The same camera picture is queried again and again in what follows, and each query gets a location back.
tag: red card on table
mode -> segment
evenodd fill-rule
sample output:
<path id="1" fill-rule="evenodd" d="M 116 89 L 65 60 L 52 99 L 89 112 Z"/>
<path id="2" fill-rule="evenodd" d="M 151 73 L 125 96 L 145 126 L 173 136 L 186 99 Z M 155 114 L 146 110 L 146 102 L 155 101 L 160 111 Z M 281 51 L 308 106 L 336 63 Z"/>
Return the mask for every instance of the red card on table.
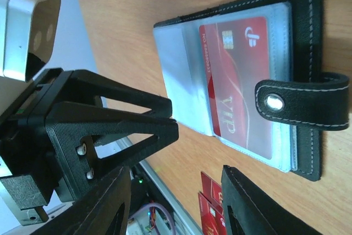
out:
<path id="1" fill-rule="evenodd" d="M 254 92 L 270 78 L 266 18 L 202 25 L 199 32 L 214 133 L 271 159 L 271 124 L 257 113 Z"/>
<path id="2" fill-rule="evenodd" d="M 221 186 L 205 172 L 200 172 L 200 175 L 204 196 L 221 214 L 223 214 Z"/>
<path id="3" fill-rule="evenodd" d="M 199 192 L 199 208 L 202 230 L 205 235 L 226 235 L 223 215 Z"/>

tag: wooden table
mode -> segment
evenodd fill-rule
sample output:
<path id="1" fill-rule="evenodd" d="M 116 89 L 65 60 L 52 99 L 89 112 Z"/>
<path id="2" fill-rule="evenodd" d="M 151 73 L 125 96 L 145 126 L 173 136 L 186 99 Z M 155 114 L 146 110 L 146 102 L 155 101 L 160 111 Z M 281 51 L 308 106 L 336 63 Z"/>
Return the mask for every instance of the wooden table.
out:
<path id="1" fill-rule="evenodd" d="M 166 96 L 153 24 L 229 0 L 80 0 L 99 72 Z M 352 76 L 352 0 L 324 0 L 323 69 Z M 309 182 L 255 161 L 180 125 L 180 139 L 148 162 L 200 224 L 200 171 L 221 180 L 236 166 L 269 196 L 324 234 L 352 233 L 352 128 L 325 134 L 323 177 Z"/>

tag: metal snap button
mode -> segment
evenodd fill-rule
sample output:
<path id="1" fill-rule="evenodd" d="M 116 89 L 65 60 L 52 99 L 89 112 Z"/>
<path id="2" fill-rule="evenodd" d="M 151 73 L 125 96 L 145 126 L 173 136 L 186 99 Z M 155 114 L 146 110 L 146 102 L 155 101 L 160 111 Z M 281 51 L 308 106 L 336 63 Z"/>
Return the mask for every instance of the metal snap button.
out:
<path id="1" fill-rule="evenodd" d="M 281 111 L 283 110 L 285 103 L 283 99 L 277 95 L 277 94 L 269 94 L 265 98 L 265 105 L 271 110 L 271 111 Z"/>

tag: bolt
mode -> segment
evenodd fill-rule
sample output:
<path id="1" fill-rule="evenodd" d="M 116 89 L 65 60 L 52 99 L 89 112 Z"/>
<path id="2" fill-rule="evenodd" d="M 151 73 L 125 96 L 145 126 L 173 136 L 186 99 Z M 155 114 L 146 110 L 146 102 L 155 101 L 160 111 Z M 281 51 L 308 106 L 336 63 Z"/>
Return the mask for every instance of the bolt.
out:
<path id="1" fill-rule="evenodd" d="M 94 170 L 93 168 L 87 173 L 87 179 L 91 180 L 94 178 Z"/>
<path id="2" fill-rule="evenodd" d="M 87 146 L 85 143 L 83 143 L 81 146 L 77 148 L 77 153 L 80 156 L 84 156 L 87 153 Z"/>

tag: wallet strap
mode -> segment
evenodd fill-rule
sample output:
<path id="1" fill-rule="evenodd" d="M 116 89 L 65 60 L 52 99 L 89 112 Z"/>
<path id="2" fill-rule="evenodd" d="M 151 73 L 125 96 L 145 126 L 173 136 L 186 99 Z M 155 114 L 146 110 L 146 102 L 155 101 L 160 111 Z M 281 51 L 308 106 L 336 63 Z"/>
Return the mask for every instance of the wallet strap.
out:
<path id="1" fill-rule="evenodd" d="M 321 83 L 260 81 L 255 87 L 258 113 L 269 121 L 319 130 L 349 125 L 349 78 L 322 73 Z"/>

